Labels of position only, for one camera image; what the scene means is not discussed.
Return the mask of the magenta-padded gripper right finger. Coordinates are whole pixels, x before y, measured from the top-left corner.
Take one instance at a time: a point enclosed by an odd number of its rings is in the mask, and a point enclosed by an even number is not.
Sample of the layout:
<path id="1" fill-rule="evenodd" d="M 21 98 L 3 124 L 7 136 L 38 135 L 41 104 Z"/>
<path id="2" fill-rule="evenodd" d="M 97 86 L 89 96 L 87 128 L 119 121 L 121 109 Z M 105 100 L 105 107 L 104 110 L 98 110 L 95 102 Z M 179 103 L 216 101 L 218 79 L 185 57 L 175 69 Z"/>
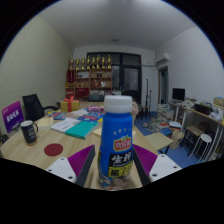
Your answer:
<path id="1" fill-rule="evenodd" d="M 156 155 L 138 145 L 133 145 L 133 158 L 143 186 L 181 170 L 166 154 Z"/>

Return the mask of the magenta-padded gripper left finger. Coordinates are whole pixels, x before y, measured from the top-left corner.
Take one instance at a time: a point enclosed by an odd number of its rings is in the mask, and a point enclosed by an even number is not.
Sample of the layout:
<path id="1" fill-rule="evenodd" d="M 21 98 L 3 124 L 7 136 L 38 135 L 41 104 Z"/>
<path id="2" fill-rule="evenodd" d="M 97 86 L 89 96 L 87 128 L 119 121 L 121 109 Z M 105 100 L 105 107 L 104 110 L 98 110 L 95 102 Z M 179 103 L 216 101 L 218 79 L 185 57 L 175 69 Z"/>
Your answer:
<path id="1" fill-rule="evenodd" d="M 47 168 L 47 171 L 83 187 L 94 157 L 95 146 L 90 145 L 68 158 L 60 157 Z"/>

